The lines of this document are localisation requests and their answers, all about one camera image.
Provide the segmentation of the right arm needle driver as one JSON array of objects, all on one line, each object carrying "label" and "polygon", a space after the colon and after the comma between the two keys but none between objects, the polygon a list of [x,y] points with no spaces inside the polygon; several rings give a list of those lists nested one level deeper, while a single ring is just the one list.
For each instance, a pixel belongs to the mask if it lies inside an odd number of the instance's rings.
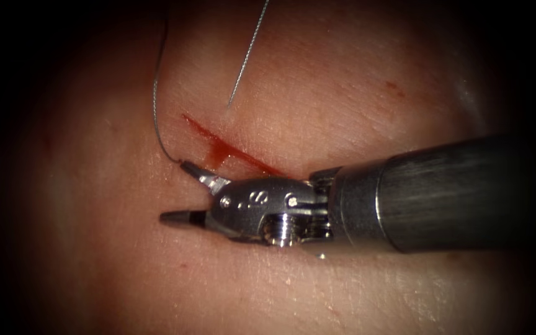
[{"label": "right arm needle driver", "polygon": [[334,239],[328,193],[339,168],[312,173],[307,180],[266,177],[231,181],[204,172],[213,200],[204,226],[229,239],[289,247]]}]

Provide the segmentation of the right arm needle driver jaw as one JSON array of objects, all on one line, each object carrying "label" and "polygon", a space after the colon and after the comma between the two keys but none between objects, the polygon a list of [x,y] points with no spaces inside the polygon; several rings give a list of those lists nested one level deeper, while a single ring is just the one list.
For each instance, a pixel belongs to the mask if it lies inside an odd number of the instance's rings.
[{"label": "right arm needle driver jaw", "polygon": [[179,167],[196,181],[204,185],[208,189],[210,195],[216,195],[222,188],[224,188],[224,186],[231,183],[231,180],[201,168],[191,161],[181,161]]},{"label": "right arm needle driver jaw", "polygon": [[175,228],[196,227],[205,229],[207,214],[208,212],[203,210],[163,212],[159,215],[159,222]]}]

